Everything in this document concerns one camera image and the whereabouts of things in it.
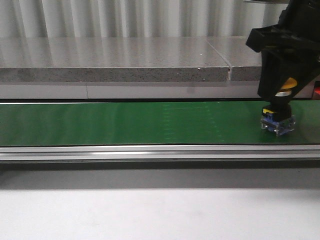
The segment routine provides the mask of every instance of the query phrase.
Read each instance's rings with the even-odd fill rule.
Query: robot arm
[[[278,136],[294,129],[290,100],[320,75],[320,0],[291,0],[276,25],[252,29],[246,45],[262,53],[258,94],[262,127]]]

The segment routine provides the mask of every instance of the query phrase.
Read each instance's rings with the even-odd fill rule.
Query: transparent plastic object
[[[280,122],[273,121],[271,117],[261,117],[261,129],[267,129],[269,132],[275,133],[277,137],[295,130],[295,124],[295,116],[292,116]]]

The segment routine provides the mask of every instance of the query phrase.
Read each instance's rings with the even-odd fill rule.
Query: aluminum rail
[[[13,162],[161,162],[320,160],[320,145],[102,145],[0,147],[0,164]]]

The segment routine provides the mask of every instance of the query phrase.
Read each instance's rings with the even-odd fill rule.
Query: small yellow cap
[[[283,84],[281,89],[293,89],[297,85],[298,85],[297,80],[295,80],[292,77],[289,77],[288,80]]]

